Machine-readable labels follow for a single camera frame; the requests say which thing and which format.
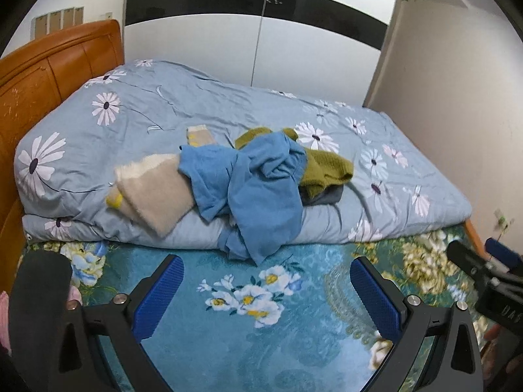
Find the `blue sweatpants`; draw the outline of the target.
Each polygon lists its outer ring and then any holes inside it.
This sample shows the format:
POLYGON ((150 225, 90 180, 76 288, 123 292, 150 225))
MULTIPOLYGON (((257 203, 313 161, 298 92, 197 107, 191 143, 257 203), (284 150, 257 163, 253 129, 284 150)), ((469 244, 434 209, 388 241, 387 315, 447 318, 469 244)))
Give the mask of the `blue sweatpants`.
POLYGON ((218 248, 230 259, 260 265, 301 230, 299 185, 307 164, 303 147, 274 132, 239 150, 183 145, 178 171, 189 179, 203 220, 229 219, 218 248))

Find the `pink striped cloth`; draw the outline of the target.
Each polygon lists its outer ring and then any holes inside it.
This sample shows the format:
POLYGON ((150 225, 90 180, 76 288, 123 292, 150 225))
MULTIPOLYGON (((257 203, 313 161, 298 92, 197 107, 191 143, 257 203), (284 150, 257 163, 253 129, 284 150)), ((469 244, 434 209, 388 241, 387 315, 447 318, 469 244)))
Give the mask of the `pink striped cloth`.
MULTIPOLYGON (((68 300, 77 300, 82 303, 81 293, 76 286, 71 286, 68 292, 68 300)), ((9 336, 9 295, 3 291, 0 296, 0 340, 1 345, 11 355, 11 342, 9 336)))

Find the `teal floral bed sheet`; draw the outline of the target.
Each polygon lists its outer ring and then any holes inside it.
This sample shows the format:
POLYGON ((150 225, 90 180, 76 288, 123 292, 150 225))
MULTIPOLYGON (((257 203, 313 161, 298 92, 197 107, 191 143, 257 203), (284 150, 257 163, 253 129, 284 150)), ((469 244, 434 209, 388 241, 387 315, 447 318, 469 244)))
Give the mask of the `teal floral bed sheet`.
POLYGON ((351 263, 366 257, 428 304, 474 304, 472 281, 446 257, 453 241, 471 242, 465 225, 386 239, 361 224, 260 264, 181 250, 183 283, 144 348, 176 391, 358 391, 393 345, 355 292, 351 263))

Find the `beige fuzzy sweater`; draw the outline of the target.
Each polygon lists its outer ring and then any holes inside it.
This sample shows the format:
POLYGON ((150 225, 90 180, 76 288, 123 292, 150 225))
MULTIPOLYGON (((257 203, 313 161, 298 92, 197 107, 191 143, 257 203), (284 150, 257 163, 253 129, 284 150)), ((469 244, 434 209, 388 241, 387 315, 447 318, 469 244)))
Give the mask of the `beige fuzzy sweater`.
POLYGON ((116 166, 106 204, 163 238, 194 206, 190 181, 178 171, 181 154, 152 154, 116 166))

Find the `dark grey garment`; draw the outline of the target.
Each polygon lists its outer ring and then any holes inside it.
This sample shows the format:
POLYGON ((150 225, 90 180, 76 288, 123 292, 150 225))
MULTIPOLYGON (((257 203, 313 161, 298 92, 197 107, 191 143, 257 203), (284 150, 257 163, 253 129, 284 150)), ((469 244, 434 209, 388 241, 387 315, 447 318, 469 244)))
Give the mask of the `dark grey garment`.
POLYGON ((314 197, 308 197, 304 189, 300 190, 300 198, 304 206, 337 204, 337 202, 340 201, 342 194, 342 185, 332 185, 314 197))

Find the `light blue floral duvet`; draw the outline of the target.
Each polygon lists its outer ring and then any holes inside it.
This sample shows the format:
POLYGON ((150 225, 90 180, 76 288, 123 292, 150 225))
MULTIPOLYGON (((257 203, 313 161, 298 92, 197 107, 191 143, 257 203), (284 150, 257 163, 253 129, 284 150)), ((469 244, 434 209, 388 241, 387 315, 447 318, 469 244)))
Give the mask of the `light blue floral duvet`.
POLYGON ((231 147, 249 129, 290 127, 309 150, 354 164, 340 202, 305 209, 299 243, 373 242, 453 226, 472 207, 399 127, 363 107, 228 84, 187 66, 143 60, 87 81, 18 143, 14 173, 29 242, 112 240, 209 249, 223 220, 189 212, 164 238, 106 205, 116 166, 175 153, 191 126, 231 147))

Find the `olive green knit sweater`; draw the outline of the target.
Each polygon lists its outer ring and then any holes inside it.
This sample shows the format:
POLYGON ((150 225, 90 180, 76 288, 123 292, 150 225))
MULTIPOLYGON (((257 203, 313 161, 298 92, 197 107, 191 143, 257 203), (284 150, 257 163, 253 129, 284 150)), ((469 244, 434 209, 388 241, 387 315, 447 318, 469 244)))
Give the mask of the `olive green knit sweater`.
MULTIPOLYGON (((298 134, 291 128, 282 131, 294 142, 298 134)), ((241 150, 257 136, 272 133, 266 126, 248 130, 235 141, 235 148, 241 150)), ((300 193, 308 200, 319 197, 321 193, 333 186, 343 186, 354 174, 354 165, 349 160, 329 151, 305 149, 308 164, 300 180, 300 193)))

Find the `orange wooden headboard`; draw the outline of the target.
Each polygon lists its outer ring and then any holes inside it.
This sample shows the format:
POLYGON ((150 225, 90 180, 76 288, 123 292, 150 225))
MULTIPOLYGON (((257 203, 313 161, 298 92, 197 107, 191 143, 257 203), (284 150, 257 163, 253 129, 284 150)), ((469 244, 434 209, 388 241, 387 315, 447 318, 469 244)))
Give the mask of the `orange wooden headboard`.
POLYGON ((13 173, 19 140, 87 80, 123 62, 117 20, 51 33, 1 59, 1 291, 11 291, 26 243, 13 173))

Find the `white wardrobe with black band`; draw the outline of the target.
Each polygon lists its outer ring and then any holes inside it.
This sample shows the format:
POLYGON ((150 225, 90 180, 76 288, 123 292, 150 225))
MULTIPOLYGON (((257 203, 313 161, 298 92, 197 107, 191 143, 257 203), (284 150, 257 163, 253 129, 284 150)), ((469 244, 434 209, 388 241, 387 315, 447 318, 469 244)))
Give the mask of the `white wardrobe with black band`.
POLYGON ((396 0, 126 0, 127 59, 361 105, 396 0))

